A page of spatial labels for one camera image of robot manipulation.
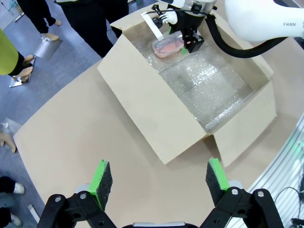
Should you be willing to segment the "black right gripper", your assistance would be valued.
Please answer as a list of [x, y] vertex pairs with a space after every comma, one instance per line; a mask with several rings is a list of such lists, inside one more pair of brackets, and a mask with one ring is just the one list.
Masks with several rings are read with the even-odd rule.
[[[197, 33], [197, 30], [205, 17], [206, 13], [195, 14], [181, 9], [177, 11], [177, 30], [182, 32], [184, 47], [189, 53], [198, 51], [204, 43], [204, 38]], [[171, 29], [169, 24], [168, 35], [171, 34]]]

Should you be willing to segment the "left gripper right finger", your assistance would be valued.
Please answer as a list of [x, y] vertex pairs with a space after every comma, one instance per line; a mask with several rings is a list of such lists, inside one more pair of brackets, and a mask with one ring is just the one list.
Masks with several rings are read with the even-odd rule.
[[248, 228], [284, 226], [270, 192], [248, 193], [231, 186], [217, 158], [209, 159], [205, 180], [215, 207], [201, 224], [203, 228], [225, 228], [232, 218], [242, 219]]

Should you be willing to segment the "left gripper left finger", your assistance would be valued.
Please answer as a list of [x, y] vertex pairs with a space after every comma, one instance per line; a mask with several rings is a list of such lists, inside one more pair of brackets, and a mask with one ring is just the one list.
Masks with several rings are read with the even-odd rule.
[[112, 183], [110, 163], [101, 160], [87, 190], [69, 198], [62, 194], [48, 198], [38, 227], [74, 228], [78, 222], [85, 221], [91, 228], [115, 228], [105, 212]]

